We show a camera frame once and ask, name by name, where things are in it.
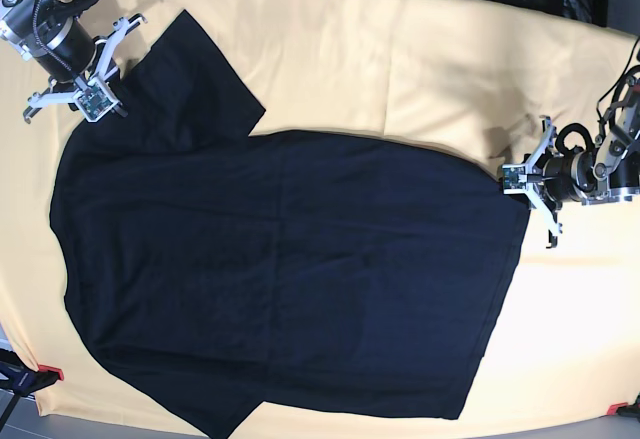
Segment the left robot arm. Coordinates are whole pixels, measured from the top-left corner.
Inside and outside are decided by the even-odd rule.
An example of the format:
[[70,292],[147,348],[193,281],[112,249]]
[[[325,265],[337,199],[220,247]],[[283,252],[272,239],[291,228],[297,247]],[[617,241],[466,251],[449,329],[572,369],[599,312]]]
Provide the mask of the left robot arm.
[[566,202],[600,205],[639,194],[639,65],[627,64],[598,111],[598,134],[579,123],[556,136],[543,166],[544,197],[559,210]]

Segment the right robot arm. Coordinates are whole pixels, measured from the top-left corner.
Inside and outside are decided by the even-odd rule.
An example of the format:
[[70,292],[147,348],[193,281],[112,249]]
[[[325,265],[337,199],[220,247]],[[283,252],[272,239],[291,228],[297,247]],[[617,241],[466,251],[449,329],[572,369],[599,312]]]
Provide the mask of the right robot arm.
[[97,46],[79,24],[100,0],[1,0],[1,39],[55,81],[69,83],[93,63]]

